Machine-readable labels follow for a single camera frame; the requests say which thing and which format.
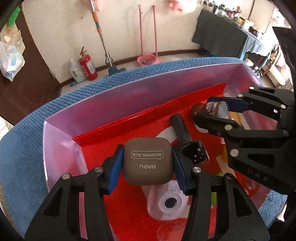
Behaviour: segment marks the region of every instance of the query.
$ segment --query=gray tablecloth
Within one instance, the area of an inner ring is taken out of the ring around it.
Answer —
[[[242,58],[246,52],[268,55],[271,49],[267,50],[259,39],[232,22],[203,9],[192,42],[218,57]]]

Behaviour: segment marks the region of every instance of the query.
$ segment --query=brown door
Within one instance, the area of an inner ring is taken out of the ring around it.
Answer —
[[[26,47],[23,53],[26,63],[13,82],[0,72],[0,116],[13,125],[40,106],[59,97],[60,91],[60,84],[39,53],[22,11],[16,25]]]

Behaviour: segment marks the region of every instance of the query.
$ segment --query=white plastic jug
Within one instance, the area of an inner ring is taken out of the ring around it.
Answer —
[[[76,83],[81,83],[86,80],[86,75],[78,62],[75,62],[71,59],[71,67],[70,67],[71,75],[73,76]]]

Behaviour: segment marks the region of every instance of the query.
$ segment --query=mop handle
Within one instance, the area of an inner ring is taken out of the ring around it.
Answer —
[[[101,38],[101,41],[102,41],[102,45],[103,45],[103,48],[105,50],[105,56],[108,60],[108,65],[110,68],[114,67],[113,65],[113,62],[111,61],[111,58],[110,58],[110,55],[109,55],[109,52],[107,50],[107,47],[106,47],[106,44],[105,44],[105,41],[104,41],[104,38],[103,38],[103,34],[102,34],[102,30],[101,30],[101,27],[100,27],[100,24],[99,24],[99,19],[98,19],[98,16],[96,14],[96,9],[94,8],[94,3],[93,3],[93,0],[89,0],[90,4],[91,4],[91,13],[93,15],[93,18],[94,18],[94,22],[96,24],[96,29],[100,35],[100,38]]]
[[[140,14],[140,38],[141,38],[141,56],[143,56],[143,36],[142,36],[142,11],[141,4],[138,4]]]
[[[153,8],[153,17],[154,17],[154,36],[155,36],[155,56],[158,57],[158,50],[157,50],[157,35],[156,35],[156,19],[155,19],[155,5],[152,6]]]

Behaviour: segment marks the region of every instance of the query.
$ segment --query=fire extinguisher label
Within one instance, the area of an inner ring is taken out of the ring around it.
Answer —
[[[86,66],[87,66],[87,68],[89,69],[89,71],[90,71],[91,74],[94,74],[94,73],[96,72],[96,69],[95,69],[95,67],[94,67],[94,65],[93,65],[93,63],[92,63],[91,60],[89,60],[89,61],[86,63]]]

